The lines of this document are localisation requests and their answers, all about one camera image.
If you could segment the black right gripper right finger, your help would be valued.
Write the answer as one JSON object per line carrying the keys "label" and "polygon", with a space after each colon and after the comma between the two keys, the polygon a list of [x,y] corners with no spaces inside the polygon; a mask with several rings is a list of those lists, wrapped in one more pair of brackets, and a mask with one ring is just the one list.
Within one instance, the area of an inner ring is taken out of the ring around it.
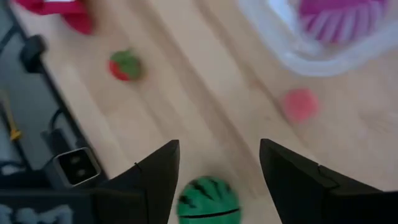
{"label": "black right gripper right finger", "polygon": [[398,224],[398,190],[382,191],[261,139],[262,173],[283,224]]}

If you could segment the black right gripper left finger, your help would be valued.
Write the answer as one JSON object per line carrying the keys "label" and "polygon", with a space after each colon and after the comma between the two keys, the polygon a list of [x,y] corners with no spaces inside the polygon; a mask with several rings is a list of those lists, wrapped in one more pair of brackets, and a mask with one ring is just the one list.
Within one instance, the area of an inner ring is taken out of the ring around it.
{"label": "black right gripper left finger", "polygon": [[180,146],[171,140],[95,187],[66,187],[53,165],[0,177],[0,224],[167,224]]}

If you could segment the green striped toy watermelon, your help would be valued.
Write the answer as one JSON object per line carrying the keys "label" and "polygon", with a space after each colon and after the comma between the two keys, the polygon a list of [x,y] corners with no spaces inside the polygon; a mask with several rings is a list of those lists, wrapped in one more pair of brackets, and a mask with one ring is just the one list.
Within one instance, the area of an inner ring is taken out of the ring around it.
{"label": "green striped toy watermelon", "polygon": [[238,194],[230,184],[213,176],[190,181],[178,196],[178,224],[241,224]]}

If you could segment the pink textured toy fruit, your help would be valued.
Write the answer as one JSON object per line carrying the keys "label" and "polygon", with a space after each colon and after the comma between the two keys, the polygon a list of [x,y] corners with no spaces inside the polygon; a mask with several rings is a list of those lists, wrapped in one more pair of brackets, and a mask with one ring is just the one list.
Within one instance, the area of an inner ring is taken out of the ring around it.
{"label": "pink textured toy fruit", "polygon": [[319,111],[319,100],[308,88],[289,90],[280,101],[284,116],[292,122],[299,123],[315,116]]}

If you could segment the large red toy strawberry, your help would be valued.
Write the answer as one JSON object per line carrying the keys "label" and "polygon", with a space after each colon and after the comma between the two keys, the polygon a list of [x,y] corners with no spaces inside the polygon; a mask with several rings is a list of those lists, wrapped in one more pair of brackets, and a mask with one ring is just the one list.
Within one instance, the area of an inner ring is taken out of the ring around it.
{"label": "large red toy strawberry", "polygon": [[131,49],[121,50],[109,57],[109,71],[121,81],[132,81],[142,76],[142,65]]}

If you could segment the purple toy onion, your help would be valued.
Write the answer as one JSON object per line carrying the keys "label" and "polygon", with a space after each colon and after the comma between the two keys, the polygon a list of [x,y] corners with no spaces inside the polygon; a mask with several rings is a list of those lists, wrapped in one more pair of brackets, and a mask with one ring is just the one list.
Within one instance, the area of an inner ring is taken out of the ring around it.
{"label": "purple toy onion", "polygon": [[303,31],[326,44],[346,44],[371,34],[382,22],[390,0],[300,0]]}

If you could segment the clear plastic tupperware container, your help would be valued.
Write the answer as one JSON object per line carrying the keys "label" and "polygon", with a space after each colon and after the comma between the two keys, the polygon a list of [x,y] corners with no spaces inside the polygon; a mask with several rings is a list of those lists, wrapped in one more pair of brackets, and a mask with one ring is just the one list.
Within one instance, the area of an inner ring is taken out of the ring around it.
{"label": "clear plastic tupperware container", "polygon": [[398,47],[398,0],[376,30],[337,47],[313,40],[300,28],[296,0],[238,0],[261,42],[287,69],[306,77],[330,77]]}

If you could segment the red knotted cloth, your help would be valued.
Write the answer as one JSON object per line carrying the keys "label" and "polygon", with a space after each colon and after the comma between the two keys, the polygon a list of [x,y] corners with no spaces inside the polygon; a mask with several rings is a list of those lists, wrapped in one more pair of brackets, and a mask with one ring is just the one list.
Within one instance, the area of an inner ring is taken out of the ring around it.
{"label": "red knotted cloth", "polygon": [[15,0],[34,14],[59,15],[75,31],[90,35],[93,21],[83,0]]}

